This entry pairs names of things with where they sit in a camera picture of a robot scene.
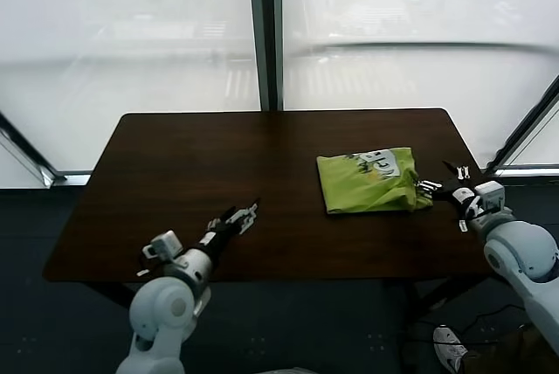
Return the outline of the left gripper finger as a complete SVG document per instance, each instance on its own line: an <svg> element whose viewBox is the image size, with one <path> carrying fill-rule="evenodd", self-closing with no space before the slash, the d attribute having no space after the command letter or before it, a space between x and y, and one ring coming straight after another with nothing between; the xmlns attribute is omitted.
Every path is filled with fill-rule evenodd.
<svg viewBox="0 0 559 374"><path fill-rule="evenodd" d="M236 206L232 206L231 208L227 209L223 214L221 214L220 216L212 219L209 223L208 223L208 229L209 230L215 230L217 228L218 225L226 222L237 210Z"/></svg>
<svg viewBox="0 0 559 374"><path fill-rule="evenodd" d="M236 234L244 234L257 219L260 199L255 199L249 206L236 209L233 214L227 218L227 224L234 227Z"/></svg>

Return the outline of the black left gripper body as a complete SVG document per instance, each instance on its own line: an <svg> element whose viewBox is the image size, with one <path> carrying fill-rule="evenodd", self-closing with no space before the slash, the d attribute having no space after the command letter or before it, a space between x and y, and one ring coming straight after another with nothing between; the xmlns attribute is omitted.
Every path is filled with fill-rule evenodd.
<svg viewBox="0 0 559 374"><path fill-rule="evenodd" d="M218 261L233 237L237 236L234 227L227 221L218 225L215 230L209 230L198 241L198 249L204 252L211 261Z"/></svg>

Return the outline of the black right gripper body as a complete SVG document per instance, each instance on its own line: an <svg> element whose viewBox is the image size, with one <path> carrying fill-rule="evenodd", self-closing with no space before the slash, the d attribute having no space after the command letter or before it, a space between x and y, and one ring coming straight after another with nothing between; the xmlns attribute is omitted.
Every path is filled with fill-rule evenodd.
<svg viewBox="0 0 559 374"><path fill-rule="evenodd" d="M464 188L465 186L458 179L449 179L438 184L431 196L434 201L464 202Z"/></svg>

